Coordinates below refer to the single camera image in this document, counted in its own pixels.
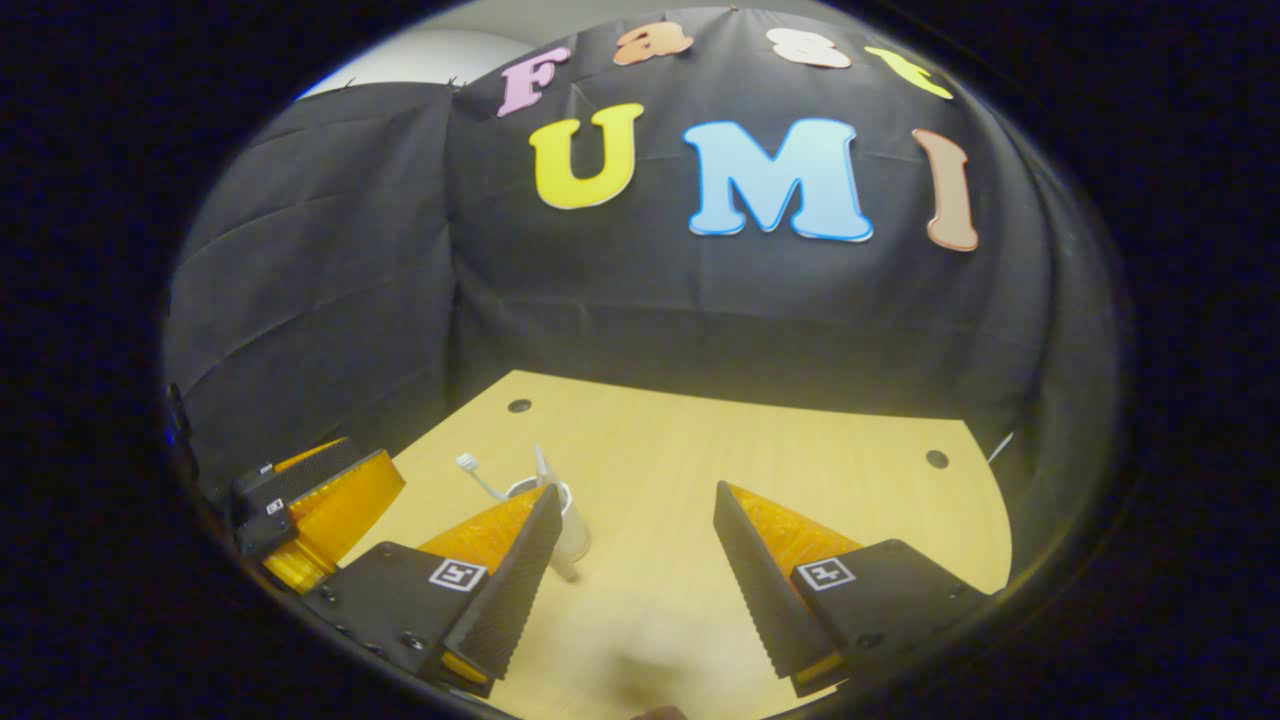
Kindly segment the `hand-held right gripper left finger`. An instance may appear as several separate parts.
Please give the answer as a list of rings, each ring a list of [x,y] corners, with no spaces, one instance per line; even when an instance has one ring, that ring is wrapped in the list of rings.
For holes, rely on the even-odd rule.
[[[302,603],[420,680],[486,698],[506,678],[561,537],[554,484],[524,492],[412,548],[371,547]]]

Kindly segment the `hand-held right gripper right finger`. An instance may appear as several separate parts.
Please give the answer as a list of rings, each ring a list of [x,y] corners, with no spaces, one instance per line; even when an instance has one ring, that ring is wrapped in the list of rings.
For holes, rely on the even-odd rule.
[[[884,692],[991,602],[901,539],[860,544],[728,482],[713,525],[771,665],[799,697]]]

